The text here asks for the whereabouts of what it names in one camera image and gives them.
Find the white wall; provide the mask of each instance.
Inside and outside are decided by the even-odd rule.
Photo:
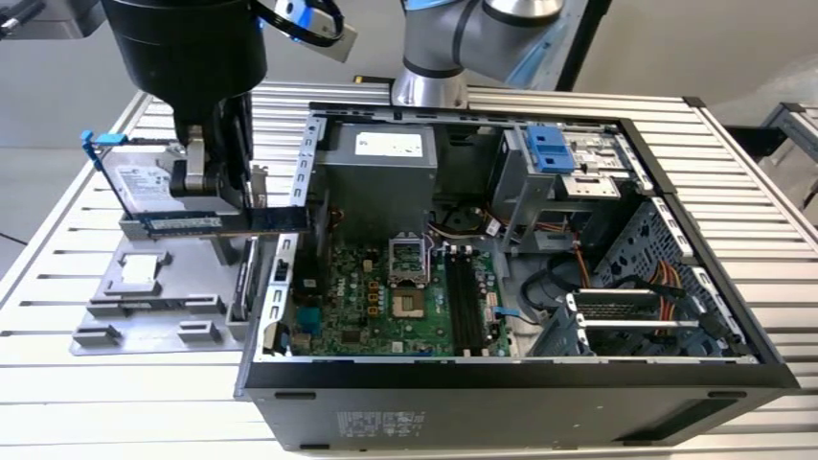
[[[577,90],[724,103],[818,54],[817,19],[818,0],[614,0]]]
[[[269,29],[271,79],[397,74],[398,0],[339,3],[359,30],[347,64],[306,53]],[[614,0],[577,89],[728,101],[818,53],[817,17],[818,0]],[[79,41],[0,42],[0,148],[74,148],[84,128],[110,127],[134,93],[107,26]]]

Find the slotted metal surface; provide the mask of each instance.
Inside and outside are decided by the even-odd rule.
[[[359,455],[816,458],[818,239],[708,110],[690,108],[678,98],[482,88],[471,90],[470,98],[477,109],[634,120],[804,391],[676,448]],[[273,203],[286,201],[309,101],[387,104],[389,90],[363,84],[266,83],[258,88],[257,163],[269,168]],[[115,129],[170,137],[167,105],[138,97]],[[112,194],[87,167],[0,283],[0,292],[7,292],[0,310],[0,458],[287,457],[255,407],[233,400],[239,353],[68,353],[71,331],[122,236],[118,219]]]

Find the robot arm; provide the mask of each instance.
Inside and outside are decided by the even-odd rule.
[[[189,147],[171,172],[175,197],[217,196],[238,210],[250,205],[250,91],[267,74],[259,19],[318,47],[331,47],[345,30],[333,0],[286,7],[294,3],[325,11],[335,34],[315,34],[257,0],[103,0],[131,79],[173,107],[177,137]]]
[[[531,88],[566,37],[562,0],[409,0],[395,105],[466,108],[470,69]]]

